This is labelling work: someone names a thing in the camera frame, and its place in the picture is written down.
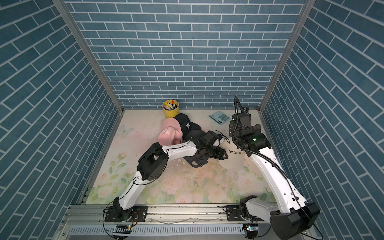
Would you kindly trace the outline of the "black cap front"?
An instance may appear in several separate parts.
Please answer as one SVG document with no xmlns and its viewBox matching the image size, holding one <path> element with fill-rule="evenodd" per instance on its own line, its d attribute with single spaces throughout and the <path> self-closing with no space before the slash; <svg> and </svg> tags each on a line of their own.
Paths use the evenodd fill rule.
<svg viewBox="0 0 384 240">
<path fill-rule="evenodd" d="M 197 142 L 198 147 L 201 149 L 199 149 L 196 154 L 191 157 L 184 157 L 184 160 L 193 168 L 199 168 L 207 164 L 209 157 L 203 153 L 203 149 L 209 145 L 209 142 L 206 139 L 206 133 L 202 130 L 192 130 L 186 135 L 186 138 L 186 144 L 190 142 Z"/>
</svg>

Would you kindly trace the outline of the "beige Colorado cap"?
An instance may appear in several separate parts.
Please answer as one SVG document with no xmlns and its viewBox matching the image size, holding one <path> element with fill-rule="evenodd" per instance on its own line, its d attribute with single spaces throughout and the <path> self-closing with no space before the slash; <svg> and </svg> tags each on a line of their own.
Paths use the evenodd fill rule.
<svg viewBox="0 0 384 240">
<path fill-rule="evenodd" d="M 228 170 L 241 170 L 245 163 L 245 152 L 238 149 L 237 146 L 230 141 L 229 143 L 224 140 L 220 145 L 221 148 L 226 150 L 228 158 L 225 160 L 219 160 L 221 167 Z"/>
</svg>

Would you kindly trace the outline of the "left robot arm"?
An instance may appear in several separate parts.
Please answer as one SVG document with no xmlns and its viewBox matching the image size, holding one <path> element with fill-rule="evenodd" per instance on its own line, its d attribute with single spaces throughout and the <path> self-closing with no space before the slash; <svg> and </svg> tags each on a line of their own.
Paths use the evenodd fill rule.
<svg viewBox="0 0 384 240">
<path fill-rule="evenodd" d="M 197 136 L 190 137 L 185 143 L 162 146 L 154 143 L 140 157 L 131 183 L 127 189 L 109 203 L 103 210 L 103 220 L 107 223 L 140 221 L 135 203 L 146 185 L 156 181 L 166 170 L 168 162 L 180 158 L 193 168 L 200 168 L 208 163 L 209 158 L 216 160 L 228 159 L 228 154 L 220 145 L 229 139 L 221 132 L 210 130 L 199 131 Z"/>
</svg>

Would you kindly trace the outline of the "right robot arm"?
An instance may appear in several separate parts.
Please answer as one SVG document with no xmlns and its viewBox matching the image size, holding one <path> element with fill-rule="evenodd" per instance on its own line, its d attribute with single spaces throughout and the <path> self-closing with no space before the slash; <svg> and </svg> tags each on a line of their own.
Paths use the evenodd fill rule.
<svg viewBox="0 0 384 240">
<path fill-rule="evenodd" d="M 246 213 L 268 222 L 281 240 L 288 240 L 313 227 L 320 214 L 318 205 L 308 202 L 292 184 L 267 137 L 251 124 L 251 115 L 234 114 L 229 132 L 237 148 L 245 151 L 260 169 L 276 199 L 276 203 L 270 204 L 258 197 L 247 197 L 242 202 Z"/>
</svg>

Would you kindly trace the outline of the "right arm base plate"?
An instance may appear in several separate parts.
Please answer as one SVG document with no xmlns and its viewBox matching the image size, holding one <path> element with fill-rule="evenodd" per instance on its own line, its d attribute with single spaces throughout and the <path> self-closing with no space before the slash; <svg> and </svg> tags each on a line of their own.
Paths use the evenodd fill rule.
<svg viewBox="0 0 384 240">
<path fill-rule="evenodd" d="M 257 222 L 263 221 L 261 218 L 255 216 L 247 216 L 243 214 L 240 210 L 239 205 L 226 205 L 222 207 L 223 211 L 226 214 L 228 222 L 240 222 L 240 221 L 248 221 L 248 222 Z"/>
</svg>

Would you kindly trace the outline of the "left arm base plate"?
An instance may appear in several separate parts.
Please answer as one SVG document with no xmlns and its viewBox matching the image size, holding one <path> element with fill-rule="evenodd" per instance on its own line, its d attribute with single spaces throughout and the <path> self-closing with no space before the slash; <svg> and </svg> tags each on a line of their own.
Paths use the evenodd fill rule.
<svg viewBox="0 0 384 240">
<path fill-rule="evenodd" d="M 109 222 L 132 222 L 133 224 L 144 222 L 146 220 L 148 206 L 133 206 L 129 210 L 123 210 L 116 213 L 114 207 L 107 207 L 103 210 L 105 214 L 104 221 Z"/>
</svg>

